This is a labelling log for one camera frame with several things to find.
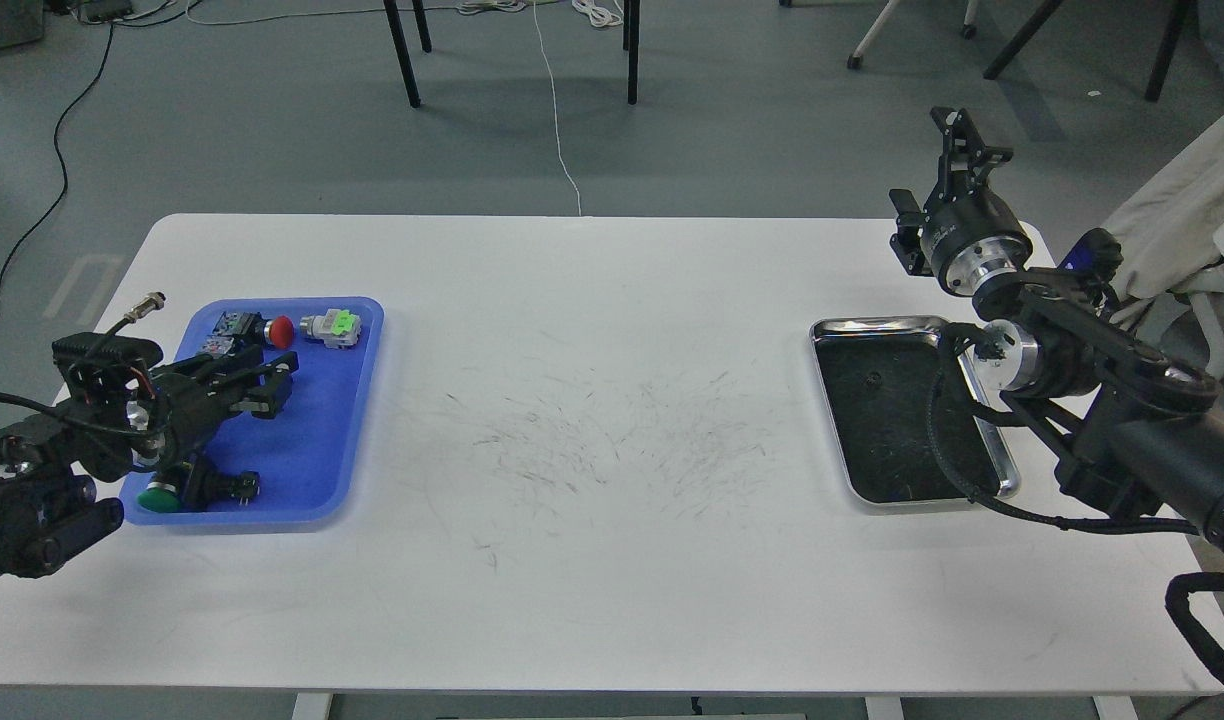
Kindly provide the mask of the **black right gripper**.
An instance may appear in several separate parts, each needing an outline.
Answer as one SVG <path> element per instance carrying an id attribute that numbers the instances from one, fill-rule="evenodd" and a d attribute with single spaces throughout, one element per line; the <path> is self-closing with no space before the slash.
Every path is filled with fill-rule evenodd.
<path id="1" fill-rule="evenodd" d="M 990 189 L 991 171 L 1013 160 L 1013 147 L 987 143 L 965 108 L 931 108 L 929 118 L 942 142 L 938 181 L 924 220 L 912 191 L 887 191 L 896 223 L 887 245 L 906 274 L 927 277 L 928 261 L 944 291 L 969 298 L 987 279 L 1022 269 L 1033 253 L 1013 209 Z"/>

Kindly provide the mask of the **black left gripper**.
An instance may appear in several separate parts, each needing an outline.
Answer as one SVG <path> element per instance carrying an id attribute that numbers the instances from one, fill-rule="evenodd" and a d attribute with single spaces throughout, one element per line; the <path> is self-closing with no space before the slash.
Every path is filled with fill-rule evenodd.
<path id="1" fill-rule="evenodd" d="M 141 460 L 186 460 L 215 436 L 222 422 L 247 413 L 272 420 L 293 396 L 293 373 L 297 372 L 296 351 L 283 351 L 266 361 L 259 347 L 246 347 L 206 360 L 188 375 L 151 373 L 158 397 L 165 402 L 162 429 L 141 443 Z"/>

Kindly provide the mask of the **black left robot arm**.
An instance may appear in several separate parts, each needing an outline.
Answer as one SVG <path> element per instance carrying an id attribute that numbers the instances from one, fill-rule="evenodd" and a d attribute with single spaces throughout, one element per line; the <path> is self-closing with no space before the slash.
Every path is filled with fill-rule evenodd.
<path id="1" fill-rule="evenodd" d="M 0 577 L 47 577 L 122 525 L 122 502 L 97 482 L 151 475 L 151 509 L 201 511 L 248 502 L 259 474 L 225 474 L 206 456 L 222 425 L 286 405 L 296 351 L 259 347 L 164 362 L 158 343 L 92 332 L 54 342 L 67 398 L 31 404 L 0 429 Z"/>

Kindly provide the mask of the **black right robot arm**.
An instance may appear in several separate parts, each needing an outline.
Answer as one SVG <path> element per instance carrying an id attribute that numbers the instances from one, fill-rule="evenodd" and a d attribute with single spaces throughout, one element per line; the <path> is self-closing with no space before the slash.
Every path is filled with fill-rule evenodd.
<path id="1" fill-rule="evenodd" d="M 946 324 L 924 425 L 938 469 L 969 502 L 1020 520 L 1097 536 L 1182 533 L 1224 552 L 1224 420 L 1219 381 L 1111 324 L 1119 242 L 1086 233 L 1092 258 L 1075 268 L 1031 268 L 1033 242 L 991 191 L 991 170 L 1013 159 L 982 140 L 965 109 L 933 108 L 941 140 L 927 201 L 891 190 L 890 245 L 906 274 L 936 279 L 969 299 L 978 324 Z M 1098 518 L 1018 509 L 965 478 L 933 419 L 955 398 L 996 427 L 1032 430 L 1056 456 L 1060 491 Z M 1191 611 L 1196 593 L 1224 593 L 1224 571 L 1174 577 L 1169 618 L 1224 684 L 1224 648 Z"/>

